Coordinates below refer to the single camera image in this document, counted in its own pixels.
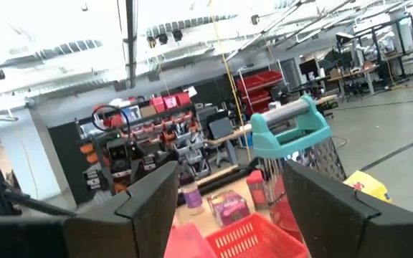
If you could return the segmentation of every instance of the red container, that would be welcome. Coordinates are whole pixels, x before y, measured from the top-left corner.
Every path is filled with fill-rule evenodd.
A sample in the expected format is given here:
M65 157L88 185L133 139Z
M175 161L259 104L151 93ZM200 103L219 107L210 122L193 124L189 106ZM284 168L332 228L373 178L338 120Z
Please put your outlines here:
M270 101L270 93L265 90L261 90L259 92L253 93L253 95L250 95L250 104L251 105L256 105L257 103L262 103L262 102L269 102Z
M206 240L217 257L307 258L305 246L259 214L252 214Z
M171 229L164 258L217 258L193 224Z
M178 107L176 96L163 97L163 103L165 104L165 108L167 110Z
M189 97L188 92L181 92L175 95L176 96L176 103L178 103L178 106L183 106L187 105L191 102L191 98Z
M261 170L255 170L247 177L248 189L251 193L252 202L255 205L255 209L267 209L267 198L264 191L264 180L262 179Z
M165 111L165 104L163 103L162 97L155 97L151 100L151 105L156 109L157 113Z
M243 78L243 81L241 78L239 78L236 80L236 82L237 82L237 88L239 90L245 90L245 88L251 89L253 87L261 85L262 83L264 83L264 80L258 76L250 76L250 77Z
M257 76L261 77L265 83L277 82L278 80L281 80L283 78L283 75L281 74L281 72L278 72L278 71L261 72Z

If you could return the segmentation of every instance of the red storage bin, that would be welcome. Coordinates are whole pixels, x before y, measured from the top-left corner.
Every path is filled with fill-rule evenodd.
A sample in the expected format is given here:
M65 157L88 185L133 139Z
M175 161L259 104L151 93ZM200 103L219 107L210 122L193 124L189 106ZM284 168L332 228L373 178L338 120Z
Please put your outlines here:
M178 103L178 106L183 106L187 105L191 102L191 98L189 97L188 92L181 92L175 95L176 96L176 102Z
M155 97L151 100L151 105L155 107L156 112L160 113L165 111L165 104L162 97Z
M250 103L251 105L256 105L258 102L264 102L264 100L268 99L269 96L269 92L264 90L253 93L253 95L250 95Z
M257 76L262 78L264 83L276 82L276 81L281 80L283 78L283 75L281 74L281 72L278 72L278 71L261 72Z
M167 110L178 107L176 96L163 97L163 103L165 104L165 108Z
M193 224L171 229L164 258L217 258Z
M239 78L236 80L236 82L237 82L237 88L239 90L245 90L245 88L251 89L253 87L261 85L262 83L264 83L264 80L254 75L254 76L243 78L243 81L241 78Z
M305 246L259 214L252 214L206 240L221 258L307 258Z

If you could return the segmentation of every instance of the pink box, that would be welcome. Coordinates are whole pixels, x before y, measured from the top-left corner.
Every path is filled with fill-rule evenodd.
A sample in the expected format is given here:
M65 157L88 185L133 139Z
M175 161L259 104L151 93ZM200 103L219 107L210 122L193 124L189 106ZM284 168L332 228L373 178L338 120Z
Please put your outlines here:
M247 177L247 185L256 211L269 209L261 170L251 172L251 174Z
M227 226L250 215L247 200L232 190L215 194L206 200L221 226Z

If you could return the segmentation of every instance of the red bin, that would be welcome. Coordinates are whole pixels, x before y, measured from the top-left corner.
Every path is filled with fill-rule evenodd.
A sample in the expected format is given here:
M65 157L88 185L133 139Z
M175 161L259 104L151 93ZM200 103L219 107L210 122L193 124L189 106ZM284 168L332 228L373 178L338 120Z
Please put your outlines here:
M167 110L176 108L178 103L176 102L176 96L163 97L163 103L165 103L165 108Z
M157 113L165 111L165 104L163 103L162 97L155 97L151 100L151 105L156 109Z
M176 94L176 103L178 103L178 106L183 106L187 105L191 102L191 98L189 97L188 92L181 92Z

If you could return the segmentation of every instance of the column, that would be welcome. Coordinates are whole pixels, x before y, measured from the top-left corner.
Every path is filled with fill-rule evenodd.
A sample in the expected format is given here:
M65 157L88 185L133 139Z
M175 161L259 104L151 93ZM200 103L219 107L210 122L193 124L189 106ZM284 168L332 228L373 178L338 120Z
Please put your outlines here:
M47 126L37 110L23 109L13 115L19 120L0 121L0 139L22 191L45 200L68 190Z

